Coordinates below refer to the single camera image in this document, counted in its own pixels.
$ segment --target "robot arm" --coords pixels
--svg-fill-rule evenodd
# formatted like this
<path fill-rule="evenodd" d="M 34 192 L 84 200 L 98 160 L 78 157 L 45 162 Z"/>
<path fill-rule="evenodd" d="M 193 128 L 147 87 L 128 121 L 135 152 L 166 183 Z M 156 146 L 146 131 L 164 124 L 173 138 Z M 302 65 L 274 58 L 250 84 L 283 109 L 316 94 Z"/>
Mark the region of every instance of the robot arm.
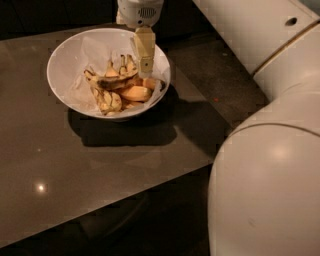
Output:
<path fill-rule="evenodd" d="M 153 71 L 156 36 L 151 27 L 159 20 L 163 0 L 118 0 L 117 23 L 135 29 L 131 44 L 137 57 L 139 75 Z"/>

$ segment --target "table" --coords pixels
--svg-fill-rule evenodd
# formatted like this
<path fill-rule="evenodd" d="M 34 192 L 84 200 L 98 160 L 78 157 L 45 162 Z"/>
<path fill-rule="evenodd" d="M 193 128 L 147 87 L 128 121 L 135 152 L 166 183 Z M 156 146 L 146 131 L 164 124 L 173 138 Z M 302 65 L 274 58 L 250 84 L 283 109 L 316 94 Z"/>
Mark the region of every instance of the table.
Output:
<path fill-rule="evenodd" d="M 173 62 L 166 97 L 131 121 L 59 102 L 50 54 L 87 29 L 0 41 L 0 247 L 211 164 L 224 141 L 228 125 Z"/>

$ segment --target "banana peel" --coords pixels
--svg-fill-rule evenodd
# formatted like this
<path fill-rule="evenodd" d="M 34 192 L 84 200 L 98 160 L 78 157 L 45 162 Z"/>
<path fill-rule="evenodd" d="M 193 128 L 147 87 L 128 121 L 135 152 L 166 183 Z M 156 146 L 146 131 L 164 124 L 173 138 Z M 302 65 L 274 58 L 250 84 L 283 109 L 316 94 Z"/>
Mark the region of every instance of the banana peel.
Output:
<path fill-rule="evenodd" d="M 85 79 L 103 115 L 111 116 L 148 101 L 158 81 L 155 78 L 140 78 L 138 68 L 130 54 L 121 55 L 121 65 L 117 71 L 109 60 L 104 75 L 93 69 L 84 70 Z"/>

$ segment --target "floor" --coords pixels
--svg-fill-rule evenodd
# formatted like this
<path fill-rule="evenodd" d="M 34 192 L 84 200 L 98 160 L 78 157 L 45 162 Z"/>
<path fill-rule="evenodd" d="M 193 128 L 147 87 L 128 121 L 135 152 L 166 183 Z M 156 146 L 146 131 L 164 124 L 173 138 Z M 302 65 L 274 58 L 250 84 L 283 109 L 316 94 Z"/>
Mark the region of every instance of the floor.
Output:
<path fill-rule="evenodd" d="M 214 30 L 163 40 L 158 45 L 230 124 L 230 131 L 268 103 Z M 96 242 L 88 244 L 88 234 L 94 237 L 98 231 L 86 233 L 86 220 L 80 220 L 0 250 L 0 256 L 49 255 L 44 252 L 48 252 L 52 241 L 57 241 L 55 250 L 49 250 L 55 256 L 210 255 L 207 229 L 210 170 L 211 166 L 206 166 L 147 191 L 139 201 L 141 204 L 135 216 L 125 225 L 122 223 L 116 232 L 104 234 Z M 72 248 L 77 247 L 81 250 L 72 252 Z"/>

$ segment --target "dark background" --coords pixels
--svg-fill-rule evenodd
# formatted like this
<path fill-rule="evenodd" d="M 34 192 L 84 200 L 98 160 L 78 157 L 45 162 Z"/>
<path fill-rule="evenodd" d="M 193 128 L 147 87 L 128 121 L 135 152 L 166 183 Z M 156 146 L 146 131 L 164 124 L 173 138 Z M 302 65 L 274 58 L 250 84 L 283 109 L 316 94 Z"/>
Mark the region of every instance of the dark background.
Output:
<path fill-rule="evenodd" d="M 117 0 L 0 0 L 0 40 L 115 22 Z M 165 0 L 157 39 L 210 28 L 192 0 Z"/>

